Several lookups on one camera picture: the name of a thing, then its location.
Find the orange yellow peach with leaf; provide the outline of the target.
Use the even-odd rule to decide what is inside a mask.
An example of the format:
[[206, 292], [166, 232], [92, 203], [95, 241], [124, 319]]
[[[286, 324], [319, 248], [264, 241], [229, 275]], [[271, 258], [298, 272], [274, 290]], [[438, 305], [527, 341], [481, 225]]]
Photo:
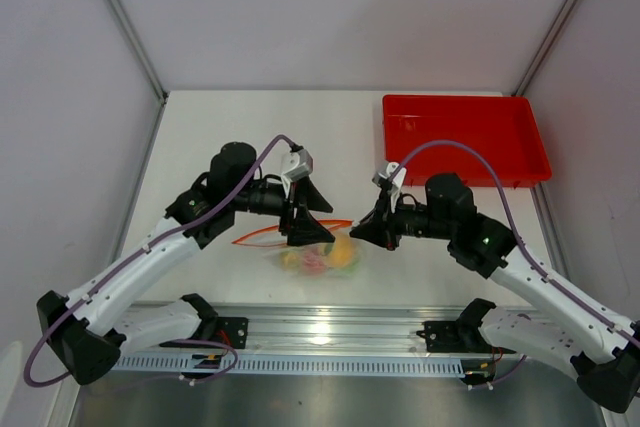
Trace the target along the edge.
[[348, 267], [353, 260], [355, 247], [349, 236], [339, 236], [332, 244], [327, 254], [327, 263], [331, 268], [342, 269]]

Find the clear zip bag orange zipper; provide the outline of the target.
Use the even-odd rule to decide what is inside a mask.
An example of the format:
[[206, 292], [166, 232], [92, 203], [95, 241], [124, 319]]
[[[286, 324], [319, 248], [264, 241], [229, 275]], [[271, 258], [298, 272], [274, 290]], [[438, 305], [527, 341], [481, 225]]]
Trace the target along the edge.
[[288, 246], [278, 226], [272, 225], [246, 233], [232, 244], [261, 251], [270, 264], [291, 275], [351, 277], [365, 258], [361, 242], [349, 236], [353, 221], [321, 219], [320, 224], [334, 235], [333, 243]]

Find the pink yellow peach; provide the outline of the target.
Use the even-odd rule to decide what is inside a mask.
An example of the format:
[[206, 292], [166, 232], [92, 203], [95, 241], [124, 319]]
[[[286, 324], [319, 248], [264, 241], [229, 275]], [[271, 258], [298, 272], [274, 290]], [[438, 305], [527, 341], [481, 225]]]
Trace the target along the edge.
[[327, 270], [325, 257], [315, 251], [305, 250], [301, 255], [300, 271], [307, 275], [320, 275]]

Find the green yellow mango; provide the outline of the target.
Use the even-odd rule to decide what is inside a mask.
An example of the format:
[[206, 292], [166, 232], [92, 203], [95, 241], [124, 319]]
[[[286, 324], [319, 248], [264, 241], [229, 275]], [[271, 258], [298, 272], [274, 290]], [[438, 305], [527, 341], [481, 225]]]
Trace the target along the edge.
[[299, 268], [299, 255], [292, 251], [283, 252], [280, 254], [280, 262], [282, 268], [285, 270], [292, 270]]

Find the green apple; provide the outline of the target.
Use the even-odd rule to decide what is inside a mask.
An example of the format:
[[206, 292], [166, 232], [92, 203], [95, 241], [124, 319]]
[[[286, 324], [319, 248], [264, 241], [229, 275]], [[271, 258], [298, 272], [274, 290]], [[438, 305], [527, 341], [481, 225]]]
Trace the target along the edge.
[[340, 276], [351, 277], [358, 271], [364, 258], [365, 252], [360, 245], [349, 247], [342, 254], [336, 271]]

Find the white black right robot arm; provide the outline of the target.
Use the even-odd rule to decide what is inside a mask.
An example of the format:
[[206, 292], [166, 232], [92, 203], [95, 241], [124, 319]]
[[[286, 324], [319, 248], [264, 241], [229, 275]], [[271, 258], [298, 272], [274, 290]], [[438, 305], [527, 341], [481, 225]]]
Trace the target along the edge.
[[453, 173], [425, 184], [426, 201], [406, 204], [390, 175], [374, 178], [379, 197], [350, 235], [393, 251], [405, 237], [444, 240], [461, 266], [518, 295], [551, 326], [476, 299], [457, 320], [458, 342], [532, 357], [574, 380], [599, 406], [624, 413], [639, 393], [639, 324], [545, 269], [514, 229], [480, 213], [473, 193]]

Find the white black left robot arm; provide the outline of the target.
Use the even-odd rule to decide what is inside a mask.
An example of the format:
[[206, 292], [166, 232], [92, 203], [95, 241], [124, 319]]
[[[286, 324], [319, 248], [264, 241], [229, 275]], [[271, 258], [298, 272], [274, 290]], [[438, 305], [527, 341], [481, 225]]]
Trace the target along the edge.
[[289, 247], [334, 242], [313, 216], [333, 208], [310, 179], [312, 157], [296, 143], [289, 148], [280, 173], [261, 176], [264, 153], [244, 142], [225, 144], [135, 250], [68, 294], [49, 291], [37, 301], [42, 337], [36, 346], [49, 346], [66, 376], [80, 385], [103, 377], [122, 356], [148, 347], [232, 350], [219, 314], [198, 294], [140, 315], [125, 313], [170, 269], [230, 229], [239, 212], [278, 218]]

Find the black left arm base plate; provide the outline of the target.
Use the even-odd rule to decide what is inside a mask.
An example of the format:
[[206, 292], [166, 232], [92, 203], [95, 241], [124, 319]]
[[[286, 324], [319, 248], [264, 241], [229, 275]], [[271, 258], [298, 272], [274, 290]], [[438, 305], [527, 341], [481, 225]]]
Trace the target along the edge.
[[248, 335], [247, 317], [214, 314], [206, 319], [172, 320], [161, 328], [161, 347], [196, 347], [196, 340], [219, 342], [244, 349]]

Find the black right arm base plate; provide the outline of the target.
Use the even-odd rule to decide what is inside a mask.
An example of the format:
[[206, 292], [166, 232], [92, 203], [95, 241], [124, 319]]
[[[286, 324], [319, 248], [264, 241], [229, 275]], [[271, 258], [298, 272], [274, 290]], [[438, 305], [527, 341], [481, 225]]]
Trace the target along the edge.
[[424, 321], [415, 335], [422, 339], [430, 353], [490, 354], [502, 351], [515, 354], [506, 347], [490, 345], [480, 334], [480, 322]]

